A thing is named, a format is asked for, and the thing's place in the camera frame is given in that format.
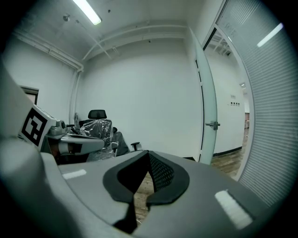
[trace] window blinds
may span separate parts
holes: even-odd
[[[260,1],[229,0],[217,24],[242,58],[254,100],[254,136],[239,182],[272,205],[287,195],[298,169],[296,53],[284,28],[257,46],[280,24]]]
[[[26,95],[30,99],[30,101],[33,102],[33,104],[35,104],[35,97],[36,96],[35,95],[32,95],[32,94],[27,94],[27,93],[26,93]]]

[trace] wooden floor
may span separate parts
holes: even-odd
[[[246,148],[247,135],[249,130],[244,131],[244,139],[242,149],[225,155],[213,157],[211,165],[225,172],[228,176],[234,177],[240,167],[241,161]],[[148,214],[146,199],[150,194],[154,193],[152,178],[149,173],[146,174],[143,182],[134,195],[135,214],[137,224],[140,225]]]
[[[241,150],[238,150],[229,154],[213,157],[211,160],[211,165],[223,171],[230,177],[236,176],[246,149],[248,132],[249,132],[249,129],[246,129],[244,131],[244,138],[243,138]]]
[[[140,225],[148,214],[146,206],[147,197],[154,193],[152,178],[149,173],[146,174],[143,182],[134,195],[135,216],[137,224]]]

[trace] plastic wrap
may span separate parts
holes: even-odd
[[[74,113],[74,128],[76,130],[79,130],[80,129],[79,114],[77,112]]]
[[[102,149],[100,151],[92,152],[88,155],[86,162],[99,161],[116,157],[112,149]]]
[[[109,119],[98,119],[85,123],[81,127],[80,134],[103,139],[104,147],[108,148],[113,137],[112,121]]]
[[[121,132],[114,133],[112,142],[118,143],[117,156],[121,156],[130,152]]]

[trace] doorway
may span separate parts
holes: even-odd
[[[216,28],[204,53],[214,81],[220,123],[211,165],[234,178],[244,158],[249,132],[245,80],[236,53]]]

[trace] glass door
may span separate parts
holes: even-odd
[[[199,162],[209,165],[213,157],[217,128],[220,125],[217,122],[216,94],[208,61],[202,46],[191,29],[190,38],[196,52],[196,63],[203,92],[203,141]]]

